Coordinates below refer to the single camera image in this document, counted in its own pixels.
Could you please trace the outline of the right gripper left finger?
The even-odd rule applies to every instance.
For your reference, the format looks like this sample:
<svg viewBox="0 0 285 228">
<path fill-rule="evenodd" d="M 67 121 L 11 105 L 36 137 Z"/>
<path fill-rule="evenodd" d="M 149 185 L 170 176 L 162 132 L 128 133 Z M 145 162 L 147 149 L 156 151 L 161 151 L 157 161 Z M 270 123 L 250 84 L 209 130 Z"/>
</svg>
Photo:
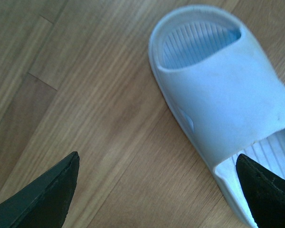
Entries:
<svg viewBox="0 0 285 228">
<path fill-rule="evenodd" d="M 60 228 L 75 193 L 79 155 L 72 152 L 0 204 L 0 228 Z"/>
</svg>

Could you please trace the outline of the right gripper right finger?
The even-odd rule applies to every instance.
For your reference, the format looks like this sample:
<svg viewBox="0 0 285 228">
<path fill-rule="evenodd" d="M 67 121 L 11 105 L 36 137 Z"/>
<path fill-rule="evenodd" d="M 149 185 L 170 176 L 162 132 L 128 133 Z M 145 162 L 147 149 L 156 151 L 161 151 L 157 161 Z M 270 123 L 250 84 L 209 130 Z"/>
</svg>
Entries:
<svg viewBox="0 0 285 228">
<path fill-rule="evenodd" d="M 244 197 L 259 228 L 285 228 L 285 180 L 240 154 L 236 171 Z"/>
</svg>

